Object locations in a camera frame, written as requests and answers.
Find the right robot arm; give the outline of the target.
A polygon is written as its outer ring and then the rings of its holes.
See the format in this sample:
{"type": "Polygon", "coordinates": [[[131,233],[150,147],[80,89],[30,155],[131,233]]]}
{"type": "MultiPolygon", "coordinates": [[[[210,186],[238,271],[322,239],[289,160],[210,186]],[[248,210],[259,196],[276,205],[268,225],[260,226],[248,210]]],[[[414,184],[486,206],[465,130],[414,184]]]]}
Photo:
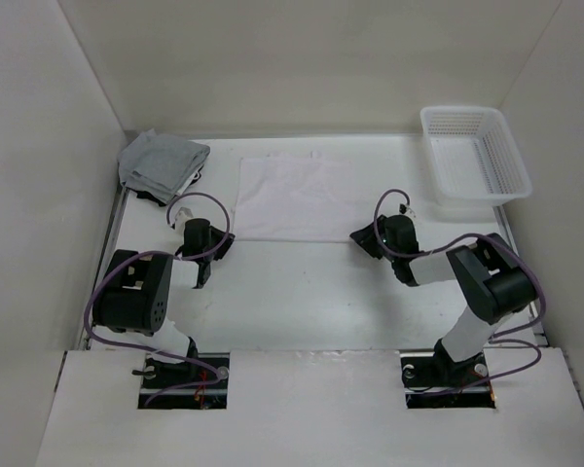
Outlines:
{"type": "Polygon", "coordinates": [[[540,297],[540,287],[521,259],[496,233],[475,234],[468,245],[422,251],[413,220],[398,214],[379,216],[350,239],[375,259],[387,259],[398,281],[420,287],[454,280],[466,307],[453,328],[433,348],[421,366],[403,377],[434,378],[452,385],[473,369],[482,350],[508,316],[540,297]]]}

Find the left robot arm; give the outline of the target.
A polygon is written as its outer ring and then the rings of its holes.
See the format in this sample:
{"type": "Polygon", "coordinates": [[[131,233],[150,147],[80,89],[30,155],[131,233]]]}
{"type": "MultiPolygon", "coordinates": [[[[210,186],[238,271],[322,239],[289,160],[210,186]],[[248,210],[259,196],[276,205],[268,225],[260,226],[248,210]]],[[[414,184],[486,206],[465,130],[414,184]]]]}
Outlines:
{"type": "Polygon", "coordinates": [[[100,343],[145,350],[153,371],[165,372],[172,383],[189,387],[199,376],[195,341],[167,317],[171,277],[184,270],[188,289],[201,289],[211,263],[224,258],[235,236],[203,218],[183,223],[183,243],[173,254],[151,255],[119,249],[106,271],[91,306],[90,337],[100,343]]]}

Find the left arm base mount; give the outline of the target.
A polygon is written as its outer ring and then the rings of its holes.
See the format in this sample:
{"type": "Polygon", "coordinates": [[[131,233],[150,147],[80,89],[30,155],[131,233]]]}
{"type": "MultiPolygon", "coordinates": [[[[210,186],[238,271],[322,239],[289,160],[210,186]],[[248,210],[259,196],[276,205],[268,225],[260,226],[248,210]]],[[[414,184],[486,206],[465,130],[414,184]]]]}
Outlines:
{"type": "Polygon", "coordinates": [[[131,373],[139,379],[138,408],[140,410],[225,410],[231,359],[229,353],[200,353],[197,356],[220,371],[222,378],[212,384],[215,374],[200,366],[171,364],[145,359],[140,369],[131,373]]]}

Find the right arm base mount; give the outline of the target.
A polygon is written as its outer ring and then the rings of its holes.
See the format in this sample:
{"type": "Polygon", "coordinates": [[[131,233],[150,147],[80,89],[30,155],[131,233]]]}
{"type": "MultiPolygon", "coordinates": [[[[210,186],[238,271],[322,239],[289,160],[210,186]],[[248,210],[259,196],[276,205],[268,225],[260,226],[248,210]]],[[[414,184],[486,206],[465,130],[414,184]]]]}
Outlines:
{"type": "Polygon", "coordinates": [[[494,409],[489,382],[475,382],[489,375],[483,353],[445,367],[433,352],[400,355],[401,379],[408,409],[494,409]]]}

